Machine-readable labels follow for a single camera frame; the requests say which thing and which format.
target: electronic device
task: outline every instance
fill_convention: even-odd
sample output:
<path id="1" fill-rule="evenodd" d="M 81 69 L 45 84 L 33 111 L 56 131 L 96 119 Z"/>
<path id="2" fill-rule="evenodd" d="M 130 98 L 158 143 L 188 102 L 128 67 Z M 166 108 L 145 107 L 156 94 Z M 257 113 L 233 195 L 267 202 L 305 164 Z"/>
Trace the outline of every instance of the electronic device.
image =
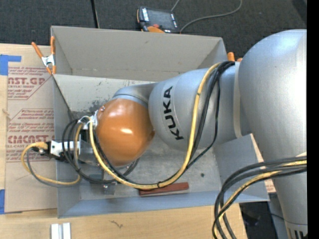
<path id="1" fill-rule="evenodd" d="M 137 22 L 144 32 L 179 33 L 176 17 L 170 10 L 142 6 L 137 11 Z"/>

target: metal bracket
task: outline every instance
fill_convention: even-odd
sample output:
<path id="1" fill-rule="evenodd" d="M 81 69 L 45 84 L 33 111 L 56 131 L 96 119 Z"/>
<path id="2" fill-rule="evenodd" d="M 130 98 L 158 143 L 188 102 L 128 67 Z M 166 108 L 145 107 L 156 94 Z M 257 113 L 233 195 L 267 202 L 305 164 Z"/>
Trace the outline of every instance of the metal bracket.
<path id="1" fill-rule="evenodd" d="M 71 223 L 51 224 L 51 239 L 71 239 Z"/>

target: cardboard sheet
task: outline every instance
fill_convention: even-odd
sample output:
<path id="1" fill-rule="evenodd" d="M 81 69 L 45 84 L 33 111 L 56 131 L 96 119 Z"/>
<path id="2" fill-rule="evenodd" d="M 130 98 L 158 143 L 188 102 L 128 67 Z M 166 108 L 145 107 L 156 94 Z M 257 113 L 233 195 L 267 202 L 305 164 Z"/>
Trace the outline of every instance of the cardboard sheet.
<path id="1" fill-rule="evenodd" d="M 50 49 L 40 46 L 44 55 Z M 18 212 L 56 208 L 56 189 L 36 181 L 23 168 L 20 155 L 36 141 L 54 138 L 52 82 L 31 45 L 0 45 L 0 54 L 9 56 L 7 63 L 7 104 L 2 115 L 7 119 L 5 155 L 4 211 Z M 20 57 L 11 62 L 10 57 Z M 55 162 L 30 152 L 36 173 L 55 179 Z"/>

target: cable bundle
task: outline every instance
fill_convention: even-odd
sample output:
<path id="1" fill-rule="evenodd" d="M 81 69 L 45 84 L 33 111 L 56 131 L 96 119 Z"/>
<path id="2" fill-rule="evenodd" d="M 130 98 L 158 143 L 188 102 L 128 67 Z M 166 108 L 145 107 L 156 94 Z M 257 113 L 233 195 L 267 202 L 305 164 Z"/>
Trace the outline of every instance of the cable bundle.
<path id="1" fill-rule="evenodd" d="M 231 238 L 232 239 L 236 238 L 236 236 L 234 235 L 228 223 L 225 212 L 245 189 L 247 189 L 249 186 L 259 181 L 264 181 L 267 179 L 273 179 L 273 178 L 306 172 L 307 153 L 305 153 L 305 155 L 306 156 L 285 158 L 285 159 L 252 164 L 236 171 L 231 176 L 229 176 L 224 182 L 220 190 L 220 193 L 218 194 L 215 201 L 215 206 L 214 206 L 215 221 L 212 226 L 212 233 L 214 238 L 217 239 L 217 231 L 220 233 L 223 239 L 227 238 L 220 225 L 221 218 L 223 218 Z M 241 180 L 250 178 L 252 176 L 254 177 L 248 180 L 246 183 L 242 184 L 242 186 L 240 186 L 232 194 L 232 196 L 228 198 L 226 202 L 224 202 L 224 194 L 232 185 L 234 185 L 235 183 Z"/>

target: orange ball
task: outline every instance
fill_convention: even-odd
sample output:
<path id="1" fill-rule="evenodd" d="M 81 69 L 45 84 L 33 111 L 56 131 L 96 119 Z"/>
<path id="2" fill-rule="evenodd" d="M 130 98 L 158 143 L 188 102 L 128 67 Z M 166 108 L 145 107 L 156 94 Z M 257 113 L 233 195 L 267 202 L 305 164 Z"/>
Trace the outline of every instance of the orange ball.
<path id="1" fill-rule="evenodd" d="M 96 136 L 114 166 L 124 166 L 142 156 L 155 131 L 148 109 L 127 99 L 113 99 L 97 114 Z"/>

